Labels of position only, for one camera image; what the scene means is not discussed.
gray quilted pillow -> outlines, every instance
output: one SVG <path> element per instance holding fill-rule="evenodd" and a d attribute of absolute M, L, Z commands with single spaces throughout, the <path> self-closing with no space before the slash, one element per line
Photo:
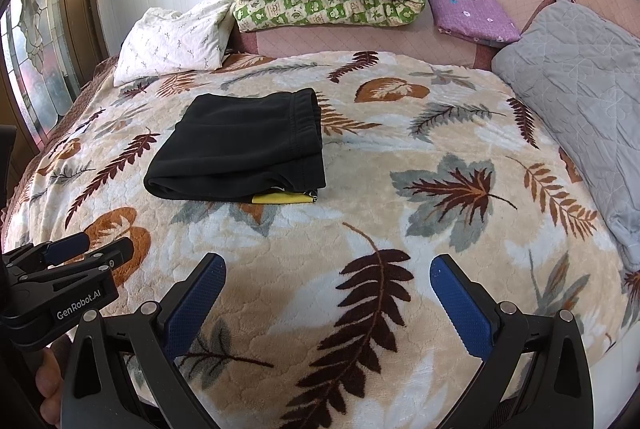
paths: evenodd
<path fill-rule="evenodd" d="M 640 269 L 640 41 L 558 0 L 495 56 L 492 70 L 574 160 L 625 266 Z"/>

window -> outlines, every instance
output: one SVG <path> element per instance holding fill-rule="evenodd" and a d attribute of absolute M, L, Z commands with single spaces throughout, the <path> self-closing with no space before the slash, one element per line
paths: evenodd
<path fill-rule="evenodd" d="M 80 93 L 58 0 L 11 0 L 0 18 L 9 80 L 39 147 Z"/>

finger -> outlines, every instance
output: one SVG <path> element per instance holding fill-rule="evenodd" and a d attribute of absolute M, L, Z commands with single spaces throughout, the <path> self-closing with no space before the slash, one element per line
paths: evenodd
<path fill-rule="evenodd" d="M 53 355 L 53 351 L 49 348 L 44 348 L 42 351 L 44 355 L 42 365 L 36 372 L 36 387 L 44 398 L 49 398 L 60 386 L 62 376 L 60 375 L 60 366 Z"/>
<path fill-rule="evenodd" d="M 60 423 L 60 408 L 62 406 L 62 387 L 60 387 L 52 396 L 45 399 L 40 406 L 40 414 L 44 421 L 51 425 Z"/>

leaf pattern blanket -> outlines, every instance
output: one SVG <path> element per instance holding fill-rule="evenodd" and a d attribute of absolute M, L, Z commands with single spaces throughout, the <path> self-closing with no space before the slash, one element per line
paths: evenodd
<path fill-rule="evenodd" d="M 305 87 L 322 109 L 328 185 L 316 203 L 145 191 L 196 95 Z M 479 364 L 433 294 L 439 253 L 498 301 L 573 311 L 591 364 L 638 316 L 640 279 L 622 272 L 577 169 L 491 73 L 376 52 L 235 55 L 217 72 L 121 88 L 107 76 L 86 91 L 18 188 L 4 249 L 81 230 L 92 248 L 129 236 L 135 254 L 106 314 L 159 300 L 205 253 L 222 255 L 226 285 L 176 360 L 222 427 L 435 427 Z"/>

metal screw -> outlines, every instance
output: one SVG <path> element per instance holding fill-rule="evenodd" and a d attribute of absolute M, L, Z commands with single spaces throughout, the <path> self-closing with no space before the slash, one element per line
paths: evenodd
<path fill-rule="evenodd" d="M 510 303 L 509 301 L 503 301 L 500 303 L 500 310 L 502 310 L 507 315 L 513 315 L 514 313 L 516 313 L 517 308 L 515 304 Z"/>
<path fill-rule="evenodd" d="M 154 303 L 153 301 L 147 301 L 142 306 L 140 306 L 140 311 L 144 315 L 151 315 L 157 309 L 158 309 L 158 305 L 156 303 Z"/>
<path fill-rule="evenodd" d="M 574 320 L 574 314 L 569 310 L 560 310 L 560 318 L 568 323 Z"/>
<path fill-rule="evenodd" d="M 84 315 L 82 316 L 82 319 L 84 319 L 84 320 L 86 320 L 86 322 L 90 323 L 97 316 L 98 316 L 98 314 L 96 313 L 95 310 L 87 310 L 87 311 L 84 312 Z"/>

